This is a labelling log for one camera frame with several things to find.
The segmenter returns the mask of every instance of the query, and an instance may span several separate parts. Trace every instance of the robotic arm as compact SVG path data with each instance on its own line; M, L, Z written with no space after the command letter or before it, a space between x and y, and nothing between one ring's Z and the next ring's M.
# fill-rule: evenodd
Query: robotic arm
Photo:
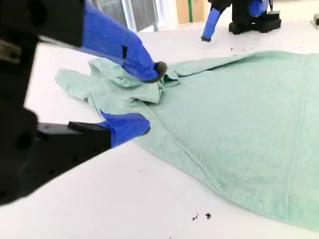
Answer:
M267 14L268 1L271 12ZM202 41L211 41L219 17L230 5L233 5L233 22L229 25L229 31L234 34L250 30L266 33L281 26L279 12L272 11L272 0L208 0L208 2L211 3L211 9L201 37Z
M102 113L106 121L99 124L38 123L23 105L41 40L108 58L145 83L167 69L133 32L87 0L0 0L0 205L150 130L139 114Z
M82 51L108 58L145 83L161 79L167 66L154 63L141 40L85 0Z

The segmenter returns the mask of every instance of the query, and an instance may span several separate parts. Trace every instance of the green pole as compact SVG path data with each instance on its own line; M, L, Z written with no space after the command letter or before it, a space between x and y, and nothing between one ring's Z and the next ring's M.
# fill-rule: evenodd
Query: green pole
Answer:
M189 22L193 22L193 13L191 10L191 0L188 0L188 9L189 9Z

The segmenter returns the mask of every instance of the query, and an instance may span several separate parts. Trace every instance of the black mount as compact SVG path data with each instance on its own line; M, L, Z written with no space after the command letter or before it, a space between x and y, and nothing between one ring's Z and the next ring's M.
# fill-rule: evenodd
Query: black mount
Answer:
M250 17L249 24L230 23L229 32L235 35L241 34L246 31L259 31L267 33L281 27L281 19L279 11L271 11L259 17Z
M79 47L83 19L83 0L0 1L0 205L111 148L105 128L38 123L23 107L39 36Z

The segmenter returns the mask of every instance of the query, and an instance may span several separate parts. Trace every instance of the white table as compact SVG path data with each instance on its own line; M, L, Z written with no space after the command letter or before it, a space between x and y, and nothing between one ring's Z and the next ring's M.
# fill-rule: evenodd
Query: white table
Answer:
M156 32L141 34L141 38L154 60L167 63L270 49L319 52L319 31L309 22L284 23L281 30L268 34L239 36L219 28L210 44L200 42L201 32ZM101 121L87 104L70 98L54 81L60 68L89 73L90 58L39 45L26 105L41 121ZM317 239L319 233L268 220L228 203L129 142L74 168L30 197L1 207L0 238Z

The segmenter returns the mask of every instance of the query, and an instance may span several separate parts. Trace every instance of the debris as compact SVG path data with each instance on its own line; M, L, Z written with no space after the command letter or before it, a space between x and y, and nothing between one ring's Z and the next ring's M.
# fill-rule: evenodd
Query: debris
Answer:
M193 222L198 218L198 214L196 215L196 217L192 218Z

